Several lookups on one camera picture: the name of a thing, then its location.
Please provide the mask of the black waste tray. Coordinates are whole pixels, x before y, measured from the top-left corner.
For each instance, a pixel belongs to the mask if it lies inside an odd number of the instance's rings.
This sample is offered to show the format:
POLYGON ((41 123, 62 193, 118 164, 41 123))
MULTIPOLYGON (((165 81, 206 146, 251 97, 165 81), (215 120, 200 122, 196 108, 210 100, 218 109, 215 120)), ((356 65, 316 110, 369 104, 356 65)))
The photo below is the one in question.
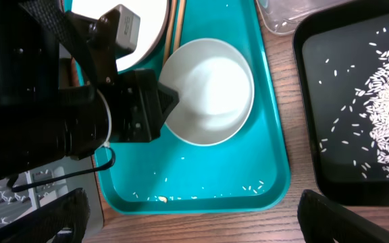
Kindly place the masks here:
POLYGON ((389 0, 350 1, 305 18, 292 45, 299 76, 317 186, 342 205, 389 206, 389 182, 379 169, 369 179, 351 163, 375 163, 373 152, 360 150, 367 134, 352 135, 356 112, 344 105, 375 69, 375 58, 363 43, 389 18, 389 0))

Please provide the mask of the grey plastic dishwasher rack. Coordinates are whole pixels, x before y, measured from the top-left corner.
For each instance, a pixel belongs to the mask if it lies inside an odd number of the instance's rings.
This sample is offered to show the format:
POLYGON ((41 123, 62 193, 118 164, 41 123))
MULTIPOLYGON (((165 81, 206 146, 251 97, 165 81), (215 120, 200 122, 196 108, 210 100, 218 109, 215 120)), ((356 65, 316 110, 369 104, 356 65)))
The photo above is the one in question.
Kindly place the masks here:
MULTIPOLYGON (((21 173, 15 185, 31 184, 91 168, 93 168, 93 161, 90 157, 80 161, 65 157, 21 173)), ((85 190, 90 208, 85 237, 90 238, 98 234, 104 226, 97 181, 93 173, 60 180, 22 192, 12 192, 6 183, 7 180, 0 180, 0 228, 77 188, 85 190)))

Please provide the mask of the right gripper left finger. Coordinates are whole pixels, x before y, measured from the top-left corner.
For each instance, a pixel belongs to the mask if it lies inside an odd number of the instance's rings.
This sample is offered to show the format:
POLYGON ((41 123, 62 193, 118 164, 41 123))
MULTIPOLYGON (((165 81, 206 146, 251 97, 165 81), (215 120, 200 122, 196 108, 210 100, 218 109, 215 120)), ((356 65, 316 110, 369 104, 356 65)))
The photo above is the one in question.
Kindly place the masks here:
POLYGON ((77 188, 0 228, 0 243, 81 242, 89 216, 87 194, 77 188))

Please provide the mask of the teal plastic serving tray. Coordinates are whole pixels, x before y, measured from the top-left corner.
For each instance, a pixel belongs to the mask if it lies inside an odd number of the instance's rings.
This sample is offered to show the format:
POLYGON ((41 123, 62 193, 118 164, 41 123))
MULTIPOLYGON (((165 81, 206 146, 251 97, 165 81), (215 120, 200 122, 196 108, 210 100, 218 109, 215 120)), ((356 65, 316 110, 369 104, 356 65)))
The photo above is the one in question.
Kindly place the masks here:
POLYGON ((123 214, 235 213, 271 208, 290 186, 290 167, 254 1, 188 1, 182 43, 216 38, 238 49, 252 71, 247 123, 215 146, 194 146, 163 128, 150 143, 114 143, 95 153, 107 203, 123 214))

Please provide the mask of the grey bowl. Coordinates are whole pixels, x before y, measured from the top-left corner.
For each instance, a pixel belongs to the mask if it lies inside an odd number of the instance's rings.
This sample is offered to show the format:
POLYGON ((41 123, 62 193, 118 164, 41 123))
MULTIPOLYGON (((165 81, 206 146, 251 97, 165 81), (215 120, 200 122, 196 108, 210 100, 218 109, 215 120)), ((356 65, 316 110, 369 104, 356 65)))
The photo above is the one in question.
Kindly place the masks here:
POLYGON ((162 67, 159 82, 178 93, 165 124, 180 140, 214 146, 245 124, 255 99, 252 71, 231 44, 215 38, 192 40, 162 67))

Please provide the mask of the large pink round plate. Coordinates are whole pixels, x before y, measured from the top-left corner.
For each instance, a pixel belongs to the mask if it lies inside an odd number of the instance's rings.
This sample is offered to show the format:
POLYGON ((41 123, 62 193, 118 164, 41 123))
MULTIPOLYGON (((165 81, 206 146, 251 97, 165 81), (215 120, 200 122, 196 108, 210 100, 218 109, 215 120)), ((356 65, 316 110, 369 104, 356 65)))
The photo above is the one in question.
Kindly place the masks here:
POLYGON ((140 63, 149 55, 165 32, 169 16, 168 0, 73 0, 71 10, 97 19, 118 4, 122 4, 140 17, 140 30, 136 50, 116 60, 118 71, 140 63))

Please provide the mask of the clear plastic waste bin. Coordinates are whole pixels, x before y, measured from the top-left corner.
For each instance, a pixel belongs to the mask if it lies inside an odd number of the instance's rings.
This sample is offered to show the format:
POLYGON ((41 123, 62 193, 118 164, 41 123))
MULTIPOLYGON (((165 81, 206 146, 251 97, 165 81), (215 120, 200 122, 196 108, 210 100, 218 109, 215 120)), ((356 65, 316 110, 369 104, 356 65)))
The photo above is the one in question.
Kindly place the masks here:
POLYGON ((256 0, 265 27, 273 34, 292 34, 307 16, 351 0, 256 0))

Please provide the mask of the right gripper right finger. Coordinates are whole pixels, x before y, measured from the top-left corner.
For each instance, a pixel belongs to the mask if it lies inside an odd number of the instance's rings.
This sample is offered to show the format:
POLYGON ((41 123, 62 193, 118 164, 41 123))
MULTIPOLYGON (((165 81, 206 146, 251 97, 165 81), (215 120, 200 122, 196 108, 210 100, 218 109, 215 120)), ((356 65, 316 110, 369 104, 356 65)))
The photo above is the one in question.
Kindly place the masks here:
POLYGON ((312 191, 304 190, 297 218, 310 243, 389 243, 389 231, 312 191))

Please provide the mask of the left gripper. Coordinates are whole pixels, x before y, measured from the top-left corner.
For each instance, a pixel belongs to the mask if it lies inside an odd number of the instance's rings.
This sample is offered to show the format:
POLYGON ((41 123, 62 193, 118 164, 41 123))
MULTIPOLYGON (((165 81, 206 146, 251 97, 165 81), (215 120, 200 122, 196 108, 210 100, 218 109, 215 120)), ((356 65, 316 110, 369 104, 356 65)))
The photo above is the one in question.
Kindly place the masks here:
POLYGON ((109 106, 110 141, 151 142, 160 137, 161 127, 179 103, 176 90, 157 81, 154 70, 119 73, 115 38, 120 14, 113 8, 99 19, 72 11, 65 16, 73 23, 92 55, 98 91, 109 106))

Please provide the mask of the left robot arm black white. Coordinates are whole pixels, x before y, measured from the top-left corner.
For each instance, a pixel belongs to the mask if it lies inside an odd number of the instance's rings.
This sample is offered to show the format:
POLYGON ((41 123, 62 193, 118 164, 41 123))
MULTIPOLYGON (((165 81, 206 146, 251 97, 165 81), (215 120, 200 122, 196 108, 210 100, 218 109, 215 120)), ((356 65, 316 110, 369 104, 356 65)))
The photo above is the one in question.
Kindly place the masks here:
POLYGON ((179 101, 153 70, 118 72, 139 17, 116 5, 98 19, 56 1, 0 1, 0 180, 106 142, 151 142, 179 101))

